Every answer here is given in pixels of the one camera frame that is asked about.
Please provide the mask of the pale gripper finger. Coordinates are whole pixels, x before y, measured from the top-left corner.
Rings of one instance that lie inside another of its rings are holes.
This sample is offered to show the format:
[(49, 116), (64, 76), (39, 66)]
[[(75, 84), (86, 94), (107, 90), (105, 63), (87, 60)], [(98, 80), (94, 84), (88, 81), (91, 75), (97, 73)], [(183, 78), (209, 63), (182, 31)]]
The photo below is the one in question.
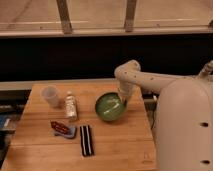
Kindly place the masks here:
[(122, 104), (125, 105), (125, 106), (128, 104), (127, 98), (124, 98), (124, 97), (121, 98), (121, 102), (122, 102)]

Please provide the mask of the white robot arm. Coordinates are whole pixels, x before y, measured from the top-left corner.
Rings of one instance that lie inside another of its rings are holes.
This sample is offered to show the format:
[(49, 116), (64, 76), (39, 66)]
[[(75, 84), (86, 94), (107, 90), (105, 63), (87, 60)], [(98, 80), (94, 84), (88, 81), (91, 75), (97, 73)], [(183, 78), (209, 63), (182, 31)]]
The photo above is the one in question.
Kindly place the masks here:
[(156, 171), (213, 171), (213, 60), (190, 76), (143, 72), (130, 60), (114, 75), (125, 100), (135, 85), (158, 95)]

